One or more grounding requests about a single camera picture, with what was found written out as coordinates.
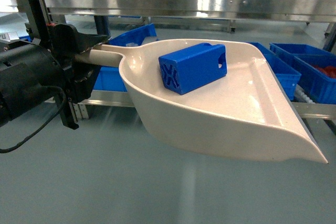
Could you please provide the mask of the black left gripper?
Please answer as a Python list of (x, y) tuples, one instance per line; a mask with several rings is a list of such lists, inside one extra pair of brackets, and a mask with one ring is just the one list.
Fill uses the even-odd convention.
[(72, 103), (90, 98), (101, 66), (73, 63), (64, 73), (64, 69), (55, 58), (55, 52), (80, 54), (107, 42), (110, 36), (80, 33), (70, 24), (53, 26), (45, 0), (21, 1), (29, 20), (27, 29), (33, 41), (20, 55), (23, 63), (29, 66), (29, 70), (37, 79), (39, 89), (43, 90), (42, 93), (35, 92), (34, 98), (38, 103), (42, 103), (54, 97), (63, 125), (75, 130), (79, 125), (73, 119), (68, 98)]

